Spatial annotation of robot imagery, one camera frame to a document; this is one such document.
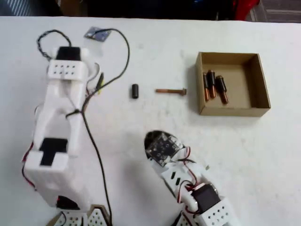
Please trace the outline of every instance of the screw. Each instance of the screw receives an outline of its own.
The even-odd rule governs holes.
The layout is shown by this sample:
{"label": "screw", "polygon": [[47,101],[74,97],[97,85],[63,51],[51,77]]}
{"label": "screw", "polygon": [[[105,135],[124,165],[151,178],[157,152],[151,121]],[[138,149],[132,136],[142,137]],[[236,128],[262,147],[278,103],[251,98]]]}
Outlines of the screw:
{"label": "screw", "polygon": [[185,96],[187,89],[156,89],[156,93],[178,93],[181,96]]}

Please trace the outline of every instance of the circuit board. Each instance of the circuit board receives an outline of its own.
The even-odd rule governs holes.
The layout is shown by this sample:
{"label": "circuit board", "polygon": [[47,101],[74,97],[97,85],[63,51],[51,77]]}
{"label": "circuit board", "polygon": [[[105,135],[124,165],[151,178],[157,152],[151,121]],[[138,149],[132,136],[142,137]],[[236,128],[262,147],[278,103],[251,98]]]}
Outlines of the circuit board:
{"label": "circuit board", "polygon": [[104,42],[110,35],[111,31],[99,32],[99,33],[94,34],[96,31],[99,31],[99,30],[101,30],[101,28],[90,27],[90,29],[86,32],[84,37],[88,38],[88,39],[93,39],[96,41]]}
{"label": "circuit board", "polygon": [[182,143],[176,143],[176,141],[177,139],[175,137],[168,137],[162,133],[152,142],[146,150],[146,153],[164,167],[169,160],[183,148]]}

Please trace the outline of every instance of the black cable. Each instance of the black cable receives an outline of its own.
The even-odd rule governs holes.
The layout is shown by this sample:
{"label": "black cable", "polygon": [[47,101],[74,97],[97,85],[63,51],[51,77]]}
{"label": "black cable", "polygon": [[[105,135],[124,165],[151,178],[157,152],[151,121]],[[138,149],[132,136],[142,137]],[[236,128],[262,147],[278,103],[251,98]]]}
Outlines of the black cable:
{"label": "black cable", "polygon": [[116,32],[118,32],[118,33],[123,37],[123,39],[125,40],[125,42],[126,42],[126,44],[127,44],[127,62],[126,62],[126,65],[125,65],[124,69],[123,69],[122,72],[120,73],[120,75],[116,76],[115,78],[111,79],[111,80],[108,81],[107,83],[103,84],[100,88],[96,89],[96,90],[95,90],[94,92],[92,92],[89,96],[87,96],[87,98],[85,99],[85,102],[84,102],[84,104],[83,104],[82,109],[85,109],[85,107],[86,107],[86,105],[88,104],[89,100],[91,99],[91,97],[92,97],[95,93],[97,93],[99,90],[101,90],[102,88],[106,87],[106,86],[109,85],[110,83],[114,82],[116,79],[119,79],[119,78],[123,75],[123,73],[126,71],[127,66],[128,66],[128,63],[129,63],[129,59],[130,59],[130,46],[129,46],[129,44],[128,44],[127,38],[124,36],[124,34],[123,34],[121,31],[119,31],[119,30],[117,30],[117,29],[115,29],[115,28],[101,29],[101,30],[95,31],[94,34],[93,34],[92,36],[96,35],[97,33],[100,33],[100,32],[107,32],[107,31],[116,31]]}
{"label": "black cable", "polygon": [[[86,116],[85,116],[85,109],[89,103],[89,100],[91,99],[91,97],[97,93],[99,90],[101,90],[102,88],[106,87],[107,85],[111,84],[112,82],[114,82],[116,79],[120,78],[124,72],[126,71],[127,69],[127,66],[128,66],[128,63],[129,63],[129,59],[130,59],[130,46],[128,44],[128,41],[127,41],[127,38],[125,37],[125,35],[115,29],[115,28],[108,28],[108,29],[101,29],[101,30],[98,30],[98,31],[95,31],[94,34],[92,36],[94,36],[95,34],[97,33],[100,33],[100,32],[106,32],[106,31],[116,31],[118,32],[122,37],[123,39],[125,40],[126,44],[127,44],[127,62],[126,62],[126,65],[125,67],[123,68],[123,70],[121,71],[121,73],[116,76],[115,78],[109,80],[107,83],[103,84],[102,86],[99,86],[99,87],[96,87],[96,89],[86,97],[85,101],[84,101],[84,104],[82,106],[82,109],[81,111],[79,109],[74,109],[73,112],[69,113],[66,115],[66,118],[73,115],[73,114],[77,114],[77,113],[80,113],[83,117],[83,120],[84,120],[84,124],[86,126],[86,129],[87,129],[87,132],[88,132],[88,135],[90,137],[90,140],[94,146],[94,149],[96,151],[96,154],[97,154],[97,157],[98,157],[98,160],[99,160],[99,163],[100,163],[100,167],[101,167],[101,170],[102,170],[102,176],[103,176],[103,186],[104,186],[104,191],[105,191],[105,196],[106,196],[106,200],[107,200],[107,203],[108,203],[108,208],[109,208],[109,213],[110,213],[110,222],[109,222],[109,225],[112,225],[112,210],[111,210],[111,205],[110,205],[110,201],[109,201],[109,195],[108,195],[108,190],[107,190],[107,184],[106,184],[106,180],[105,180],[105,173],[104,173],[104,167],[103,167],[103,162],[102,162],[102,159],[100,157],[100,154],[99,154],[99,151],[98,151],[98,148],[97,148],[97,145],[94,141],[94,138],[92,136],[92,133],[90,131],[90,128],[89,128],[89,125],[88,125],[88,122],[87,122],[87,119],[86,119]],[[62,33],[61,31],[58,31],[58,30],[50,30],[50,31],[46,31],[44,32],[42,35],[40,35],[37,39],[37,44],[38,44],[38,50],[40,51],[40,53],[47,58],[47,60],[49,61],[51,59],[51,57],[42,50],[42,47],[41,47],[41,39],[44,38],[45,36],[47,36],[48,34],[52,33],[52,32],[56,32],[56,33],[59,33],[61,34],[64,38],[66,38],[66,40],[68,41],[69,43],[69,46],[71,46],[71,41],[70,39],[64,34]]]}
{"label": "black cable", "polygon": [[60,226],[64,226],[67,222],[67,217],[66,217],[66,215],[64,214],[63,211],[61,213],[62,213],[63,217],[65,218],[65,221]]}
{"label": "black cable", "polygon": [[38,39],[37,39],[38,50],[39,50],[39,52],[42,54],[43,57],[47,58],[48,61],[51,60],[51,56],[49,56],[48,53],[46,53],[46,52],[44,52],[44,51],[42,50],[41,39],[44,38],[44,37],[46,37],[46,36],[49,35],[50,33],[54,33],[54,32],[55,32],[55,33],[59,33],[60,35],[62,35],[62,36],[67,40],[67,42],[69,43],[69,46],[72,46],[71,41],[70,41],[70,39],[68,38],[68,36],[65,35],[63,32],[61,32],[61,31],[59,31],[59,30],[54,29],[54,30],[49,30],[49,31],[46,31],[46,32],[42,33],[42,34],[38,37]]}
{"label": "black cable", "polygon": [[84,124],[86,126],[86,129],[87,129],[87,132],[88,132],[89,137],[91,139],[91,142],[92,142],[92,144],[94,146],[94,149],[96,150],[96,154],[97,154],[97,157],[98,157],[98,160],[99,160],[99,163],[100,163],[100,167],[102,169],[103,186],[104,186],[105,196],[106,196],[106,199],[107,199],[107,203],[108,203],[108,207],[109,207],[109,213],[110,213],[110,222],[109,222],[109,224],[113,225],[112,224],[112,210],[111,210],[111,205],[110,205],[110,201],[109,201],[109,195],[108,195],[108,191],[107,191],[107,185],[106,185],[106,180],[105,180],[105,173],[104,173],[104,168],[103,168],[103,162],[102,162],[102,159],[100,157],[98,148],[97,148],[96,143],[94,141],[94,138],[93,138],[93,136],[91,134],[91,131],[90,131],[90,128],[89,128],[89,125],[88,125],[88,122],[87,122],[87,119],[86,119],[86,116],[85,116],[85,109],[86,109],[86,106],[89,103],[89,100],[91,99],[91,97],[95,93],[97,93],[99,90],[101,90],[102,88],[106,87],[107,85],[109,85],[110,83],[112,83],[113,81],[115,81],[116,79],[120,78],[124,74],[124,72],[126,71],[128,63],[129,63],[129,59],[130,59],[130,46],[128,44],[127,38],[125,37],[125,35],[121,31],[119,31],[119,30],[117,30],[115,28],[101,29],[101,30],[95,31],[94,35],[97,34],[97,33],[99,33],[99,32],[106,32],[106,31],[116,31],[116,32],[118,32],[124,38],[124,40],[125,40],[125,42],[127,44],[127,62],[126,62],[125,67],[123,68],[122,72],[118,76],[116,76],[115,78],[111,79],[107,83],[103,84],[99,88],[95,89],[95,91],[93,91],[89,96],[86,97],[80,113],[81,113],[81,115],[83,117]]}

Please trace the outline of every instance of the cardboard box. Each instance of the cardboard box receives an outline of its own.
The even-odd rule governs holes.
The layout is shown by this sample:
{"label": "cardboard box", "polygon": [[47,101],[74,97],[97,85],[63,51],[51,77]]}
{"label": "cardboard box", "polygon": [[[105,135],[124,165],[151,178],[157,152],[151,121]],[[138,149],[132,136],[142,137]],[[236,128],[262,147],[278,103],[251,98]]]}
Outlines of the cardboard box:
{"label": "cardboard box", "polygon": [[[205,101],[203,73],[222,75],[229,103],[223,105],[219,94]],[[258,54],[203,53],[196,61],[198,104],[201,115],[253,116],[264,115],[271,107]]]}

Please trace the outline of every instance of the black circuit board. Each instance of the black circuit board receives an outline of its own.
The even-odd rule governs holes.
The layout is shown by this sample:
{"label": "black circuit board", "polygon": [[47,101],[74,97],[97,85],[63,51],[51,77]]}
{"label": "black circuit board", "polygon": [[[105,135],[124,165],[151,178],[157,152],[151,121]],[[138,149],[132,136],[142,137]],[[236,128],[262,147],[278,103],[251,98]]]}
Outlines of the black circuit board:
{"label": "black circuit board", "polygon": [[164,133],[158,136],[146,150],[148,156],[164,167],[168,157],[172,158],[183,146],[178,146],[173,136],[167,137]]}

